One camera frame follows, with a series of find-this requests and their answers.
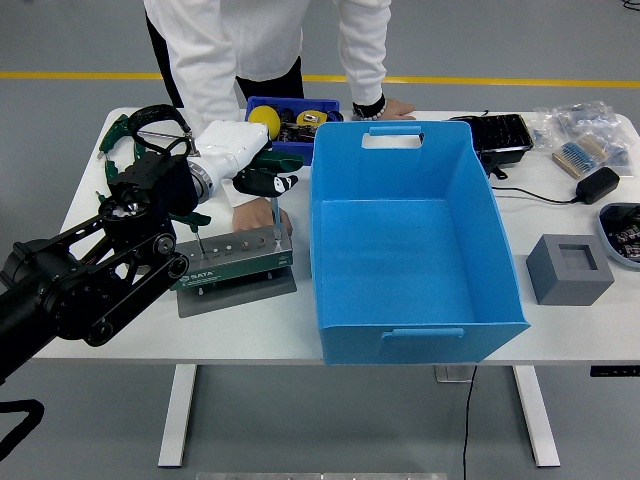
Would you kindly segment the person's left hand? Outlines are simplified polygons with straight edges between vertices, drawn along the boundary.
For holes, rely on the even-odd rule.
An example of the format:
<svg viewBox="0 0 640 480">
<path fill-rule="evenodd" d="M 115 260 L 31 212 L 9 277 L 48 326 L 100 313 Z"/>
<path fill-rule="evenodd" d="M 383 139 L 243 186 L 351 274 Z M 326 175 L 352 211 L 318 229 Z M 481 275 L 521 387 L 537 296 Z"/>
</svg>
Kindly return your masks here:
<svg viewBox="0 0 640 480">
<path fill-rule="evenodd" d="M 412 113 L 415 110 L 413 104 L 404 103 L 391 98 L 386 101 L 384 112 L 379 117 L 380 120 L 414 120 Z"/>
</svg>

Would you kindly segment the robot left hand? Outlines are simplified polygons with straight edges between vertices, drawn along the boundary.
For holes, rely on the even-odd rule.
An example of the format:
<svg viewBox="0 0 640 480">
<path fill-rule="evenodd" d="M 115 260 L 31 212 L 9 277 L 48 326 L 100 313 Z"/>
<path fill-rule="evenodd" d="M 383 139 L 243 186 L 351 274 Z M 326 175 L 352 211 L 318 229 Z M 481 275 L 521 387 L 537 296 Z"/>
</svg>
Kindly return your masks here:
<svg viewBox="0 0 640 480">
<path fill-rule="evenodd" d="M 189 161 L 200 203 L 213 197 L 228 179 L 240 193 L 275 198 L 298 183 L 303 158 L 272 148 L 261 123 L 214 121 L 195 139 L 198 151 Z"/>
</svg>

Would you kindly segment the person's right hand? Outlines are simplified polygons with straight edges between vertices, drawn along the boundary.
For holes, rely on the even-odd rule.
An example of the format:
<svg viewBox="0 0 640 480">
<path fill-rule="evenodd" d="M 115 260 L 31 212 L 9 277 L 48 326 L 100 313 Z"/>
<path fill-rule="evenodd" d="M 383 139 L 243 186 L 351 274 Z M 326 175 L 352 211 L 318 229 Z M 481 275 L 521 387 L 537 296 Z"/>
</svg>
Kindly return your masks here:
<svg viewBox="0 0 640 480">
<path fill-rule="evenodd" d="M 256 198 L 233 208 L 233 231 L 251 230 L 273 225 L 272 205 L 266 198 Z"/>
</svg>

